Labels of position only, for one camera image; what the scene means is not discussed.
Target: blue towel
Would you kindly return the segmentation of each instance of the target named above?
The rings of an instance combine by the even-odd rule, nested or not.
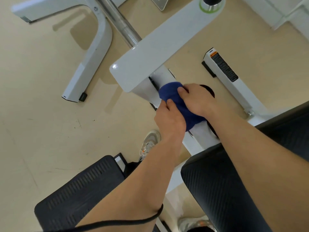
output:
[[[164,101],[167,101],[168,99],[173,100],[178,110],[184,116],[187,124],[186,131],[189,131],[193,128],[194,125],[201,123],[202,121],[206,121],[206,119],[189,111],[183,99],[178,94],[178,87],[182,87],[182,84],[180,82],[170,82],[159,89],[159,96]]]

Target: black cord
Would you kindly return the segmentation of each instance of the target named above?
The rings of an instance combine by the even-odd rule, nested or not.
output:
[[[71,228],[71,229],[66,229],[66,230],[52,230],[49,232],[84,232],[84,231],[88,231],[88,230],[93,230],[93,229],[97,229],[100,227],[105,227],[105,226],[133,226],[133,225],[141,225],[141,224],[146,224],[148,222],[153,221],[154,219],[156,219],[157,217],[160,216],[160,214],[162,213],[163,210],[163,205],[161,206],[161,208],[159,209],[159,211],[157,212],[157,214],[155,214],[152,217],[146,218],[146,219],[141,219],[141,220],[111,220],[111,221],[101,221],[101,222],[95,222],[92,224],[88,224],[88,225],[83,225],[83,226],[78,226],[75,228]]]

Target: hand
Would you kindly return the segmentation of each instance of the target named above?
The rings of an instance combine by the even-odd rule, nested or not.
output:
[[[211,109],[213,109],[214,105],[217,103],[215,98],[207,89],[198,84],[185,84],[183,86],[189,92],[183,87],[179,87],[177,90],[187,108],[192,113],[207,118]]]
[[[186,121],[171,99],[167,103],[161,101],[154,120],[160,129],[162,140],[182,142],[187,128]]]

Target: black knob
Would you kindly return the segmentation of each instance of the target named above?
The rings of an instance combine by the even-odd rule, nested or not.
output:
[[[222,0],[203,0],[207,5],[219,4]]]

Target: green ring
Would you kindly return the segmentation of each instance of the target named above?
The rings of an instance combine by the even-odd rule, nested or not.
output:
[[[200,0],[199,7],[200,7],[201,11],[203,11],[204,13],[207,13],[207,14],[215,13],[215,12],[217,12],[218,10],[221,9],[221,7],[220,7],[220,8],[218,8],[218,9],[212,10],[212,11],[205,10],[205,9],[202,7],[202,0]]]

